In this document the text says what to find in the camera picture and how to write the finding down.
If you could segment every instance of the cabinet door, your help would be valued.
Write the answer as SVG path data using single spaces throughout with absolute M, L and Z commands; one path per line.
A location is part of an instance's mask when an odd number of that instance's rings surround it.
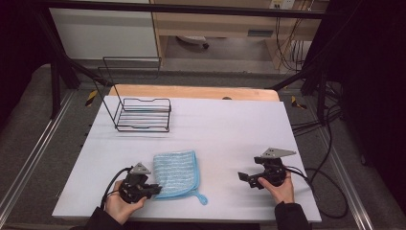
M 150 12 L 51 9 L 51 14 L 70 58 L 157 57 Z

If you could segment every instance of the person's hand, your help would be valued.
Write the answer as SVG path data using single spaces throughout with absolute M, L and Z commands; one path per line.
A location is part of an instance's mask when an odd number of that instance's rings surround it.
M 116 181 L 112 193 L 105 202 L 105 212 L 115 219 L 119 224 L 123 225 L 136 210 L 144 207 L 147 198 L 144 196 L 137 203 L 129 204 L 120 197 L 119 188 L 122 180 Z
M 277 204 L 281 203 L 294 203 L 295 197 L 293 193 L 292 177 L 290 172 L 286 172 L 286 179 L 279 187 L 273 186 L 266 179 L 260 177 L 258 182 L 271 193 Z

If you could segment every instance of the blue towel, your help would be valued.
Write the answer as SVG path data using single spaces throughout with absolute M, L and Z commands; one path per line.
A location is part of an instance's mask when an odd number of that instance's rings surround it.
M 193 150 L 157 154 L 153 158 L 153 167 L 156 181 L 162 186 L 156 199 L 197 196 L 200 203 L 207 204 L 207 198 L 197 191 L 200 176 Z

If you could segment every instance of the black sleeve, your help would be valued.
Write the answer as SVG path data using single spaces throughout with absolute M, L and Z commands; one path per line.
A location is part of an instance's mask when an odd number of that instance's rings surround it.
M 124 228 L 105 211 L 97 207 L 86 226 L 71 228 L 71 230 L 124 230 Z
M 279 230 L 310 230 L 302 206 L 281 202 L 275 207 L 275 218 Z

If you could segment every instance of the white tabletop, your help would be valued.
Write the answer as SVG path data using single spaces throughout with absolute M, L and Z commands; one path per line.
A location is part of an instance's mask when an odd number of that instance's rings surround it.
M 106 96 L 113 111 L 118 98 Z M 304 172 L 301 156 L 283 103 L 171 98 L 169 133 L 119 132 L 105 106 L 92 129 L 59 198 L 53 216 L 86 219 L 101 203 L 108 183 L 121 169 L 142 162 L 152 171 L 155 154 L 195 150 L 200 168 L 199 192 L 209 200 L 202 205 L 195 196 L 146 202 L 132 220 L 268 222 L 275 219 L 275 202 L 266 190 L 251 189 L 237 172 L 262 173 L 254 162 L 268 148 L 294 150 L 282 158 L 285 166 Z M 309 221 L 321 221 L 311 190 L 292 175 L 295 199 Z

